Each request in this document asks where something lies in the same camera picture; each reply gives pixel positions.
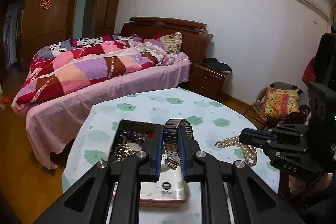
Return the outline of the person's right hand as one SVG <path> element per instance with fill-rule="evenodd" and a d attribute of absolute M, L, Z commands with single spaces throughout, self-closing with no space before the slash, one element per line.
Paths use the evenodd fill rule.
<path fill-rule="evenodd" d="M 332 173 L 321 175 L 314 182 L 308 183 L 289 175 L 289 190 L 291 194 L 298 195 L 304 192 L 315 193 L 327 189 L 333 180 Z"/>

